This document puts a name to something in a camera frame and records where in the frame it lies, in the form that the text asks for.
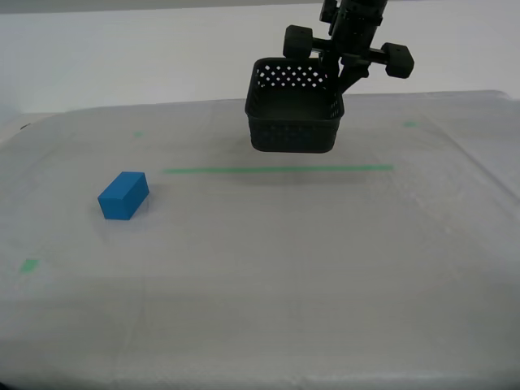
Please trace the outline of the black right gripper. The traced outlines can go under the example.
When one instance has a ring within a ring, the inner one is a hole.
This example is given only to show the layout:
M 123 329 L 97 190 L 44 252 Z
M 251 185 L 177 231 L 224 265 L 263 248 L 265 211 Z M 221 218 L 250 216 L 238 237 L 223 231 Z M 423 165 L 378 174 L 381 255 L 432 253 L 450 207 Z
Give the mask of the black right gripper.
M 339 62 L 343 69 L 340 73 L 340 93 L 367 78 L 369 66 L 378 63 L 385 66 L 391 77 L 408 78 L 414 69 L 414 59 L 405 45 L 385 43 L 380 49 L 363 47 L 345 49 L 338 39 L 325 40 L 313 36 L 311 28 L 289 25 L 285 30 L 283 54 L 287 59 L 305 60 L 315 52 L 319 54 L 319 65 L 327 73 L 329 82 L 337 82 Z

